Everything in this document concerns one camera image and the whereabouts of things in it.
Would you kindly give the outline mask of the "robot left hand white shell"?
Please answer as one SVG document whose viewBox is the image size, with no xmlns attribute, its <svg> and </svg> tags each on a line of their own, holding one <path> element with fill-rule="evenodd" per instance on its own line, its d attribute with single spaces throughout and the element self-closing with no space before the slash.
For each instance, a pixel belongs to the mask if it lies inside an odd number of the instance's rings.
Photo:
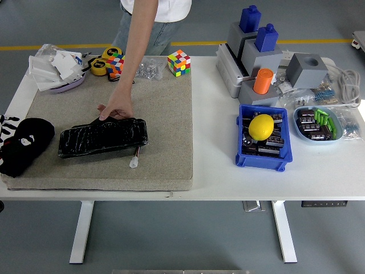
<svg viewBox="0 0 365 274">
<path fill-rule="evenodd" d="M 1 115 L 1 173 L 18 176 L 34 159 L 34 119 Z"/>
</svg>

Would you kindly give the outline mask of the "person's right hand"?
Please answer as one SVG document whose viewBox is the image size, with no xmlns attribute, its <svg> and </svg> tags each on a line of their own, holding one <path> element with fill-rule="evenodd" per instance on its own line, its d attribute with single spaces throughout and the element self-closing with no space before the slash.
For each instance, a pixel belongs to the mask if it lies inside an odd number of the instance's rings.
<svg viewBox="0 0 365 274">
<path fill-rule="evenodd" d="M 108 117 L 115 119 L 127 119 L 133 117 L 133 105 L 131 100 L 132 86 L 117 86 L 111 94 L 108 104 L 98 105 L 100 112 L 99 120 L 106 120 Z"/>
</svg>

